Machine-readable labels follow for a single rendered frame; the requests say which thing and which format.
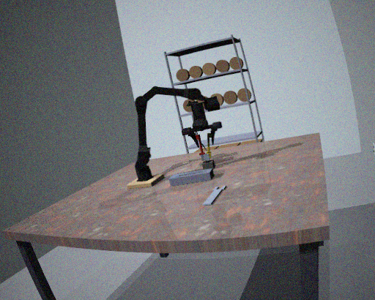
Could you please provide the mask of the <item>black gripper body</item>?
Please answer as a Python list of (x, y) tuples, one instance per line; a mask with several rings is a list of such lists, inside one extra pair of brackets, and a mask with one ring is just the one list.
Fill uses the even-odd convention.
[[(200, 119), (201, 116), (203, 116), (205, 119), (207, 119), (205, 113), (195, 114), (195, 115), (193, 115), (193, 118), (196, 117), (197, 119)], [(204, 129), (205, 130), (207, 130), (207, 129), (216, 130), (216, 129), (219, 129), (221, 127), (222, 127), (222, 124), (219, 121), (216, 121), (216, 122), (213, 122), (212, 124), (208, 125), (208, 127), (205, 127)], [(193, 128), (191, 128), (191, 127), (184, 128), (182, 130), (182, 135), (192, 135), (192, 134), (194, 134), (194, 131), (193, 131)]]

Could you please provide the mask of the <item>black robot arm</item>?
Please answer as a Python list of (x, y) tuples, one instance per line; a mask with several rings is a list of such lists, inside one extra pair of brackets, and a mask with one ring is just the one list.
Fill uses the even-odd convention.
[[(198, 101), (191, 102), (189, 101), (187, 104), (188, 106), (191, 106), (193, 115), (195, 114), (203, 114), (204, 107), (205, 110), (208, 110), (208, 112), (214, 111), (214, 110), (220, 110), (220, 103), (218, 102), (218, 99), (216, 96), (210, 97), (210, 98), (204, 98), (204, 96), (201, 94), (200, 89), (197, 88), (190, 88), (190, 89), (176, 89), (176, 88), (163, 88), (163, 87), (157, 87), (153, 86), (152, 89), (150, 89), (145, 95), (138, 97), (135, 100), (135, 108), (138, 114), (138, 157), (137, 161), (135, 163), (136, 167), (136, 173), (138, 176), (137, 181), (147, 181), (151, 179), (152, 172), (149, 169), (149, 166), (146, 164), (149, 162), (149, 159), (151, 158), (150, 148), (148, 148), (146, 143), (146, 105), (148, 101), (155, 96), (156, 94), (163, 94), (163, 95), (170, 95), (170, 96), (176, 96), (176, 97), (185, 97), (191, 100), (202, 100), (204, 102), (198, 103)], [(203, 105), (204, 103), (204, 105)], [(208, 121), (203, 116), (201, 116), (200, 119), (197, 119), (196, 117), (193, 118), (193, 131), (204, 131), (205, 127), (208, 127)]]

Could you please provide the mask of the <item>grey flat bar with forked end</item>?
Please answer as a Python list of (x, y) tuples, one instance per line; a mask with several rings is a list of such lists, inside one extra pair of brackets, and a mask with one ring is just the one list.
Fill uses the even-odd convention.
[(219, 196), (219, 194), (226, 188), (225, 186), (222, 186), (221, 189), (218, 189), (219, 187), (215, 187), (213, 189), (213, 192), (211, 195), (204, 201), (203, 206), (212, 205), (212, 203), (215, 201), (215, 199)]

